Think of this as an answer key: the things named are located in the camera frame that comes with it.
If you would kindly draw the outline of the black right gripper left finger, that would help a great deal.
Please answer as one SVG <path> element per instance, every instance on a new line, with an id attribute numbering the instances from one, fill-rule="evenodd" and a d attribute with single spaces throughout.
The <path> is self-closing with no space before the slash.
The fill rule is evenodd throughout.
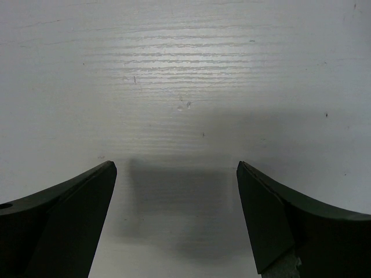
<path id="1" fill-rule="evenodd" d="M 117 178 L 106 161 L 1 204 L 1 277 L 88 277 Z"/>

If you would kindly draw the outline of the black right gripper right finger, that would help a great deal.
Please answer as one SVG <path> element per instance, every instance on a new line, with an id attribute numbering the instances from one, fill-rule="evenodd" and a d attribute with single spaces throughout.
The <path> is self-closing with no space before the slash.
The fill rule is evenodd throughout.
<path id="1" fill-rule="evenodd" d="M 320 202 L 246 162 L 237 180 L 261 277 L 370 276 L 370 215 Z"/>

